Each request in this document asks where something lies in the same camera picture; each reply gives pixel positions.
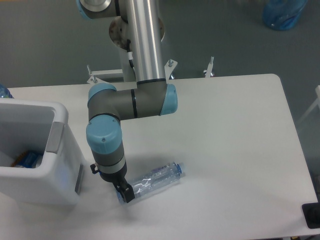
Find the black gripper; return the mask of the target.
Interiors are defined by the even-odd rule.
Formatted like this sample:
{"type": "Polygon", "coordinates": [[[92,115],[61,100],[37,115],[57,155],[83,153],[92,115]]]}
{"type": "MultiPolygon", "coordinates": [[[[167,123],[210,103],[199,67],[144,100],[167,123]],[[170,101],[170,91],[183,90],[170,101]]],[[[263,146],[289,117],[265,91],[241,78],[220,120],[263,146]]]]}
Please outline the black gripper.
{"type": "Polygon", "coordinates": [[[133,187],[125,179],[127,173],[127,164],[114,173],[104,173],[98,169],[98,164],[93,163],[90,165],[91,172],[93,174],[99,174],[100,177],[108,182],[112,183],[115,190],[120,194],[121,199],[124,203],[129,203],[135,198],[133,187]]]}

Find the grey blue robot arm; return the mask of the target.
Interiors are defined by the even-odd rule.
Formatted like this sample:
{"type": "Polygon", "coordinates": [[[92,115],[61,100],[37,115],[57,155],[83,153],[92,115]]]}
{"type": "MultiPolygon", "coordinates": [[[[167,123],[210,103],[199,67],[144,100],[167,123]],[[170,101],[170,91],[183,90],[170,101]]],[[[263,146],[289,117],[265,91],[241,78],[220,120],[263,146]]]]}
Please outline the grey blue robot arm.
{"type": "Polygon", "coordinates": [[[177,90],[166,80],[161,53],[161,30],[154,0],[79,0],[87,19],[118,16],[128,23],[127,49],[133,52],[136,88],[117,90],[98,83],[88,93],[86,140],[94,157],[93,174],[112,183],[123,201],[135,198],[126,181],[127,163],[121,121],[173,114],[178,108],[177,90]]]}

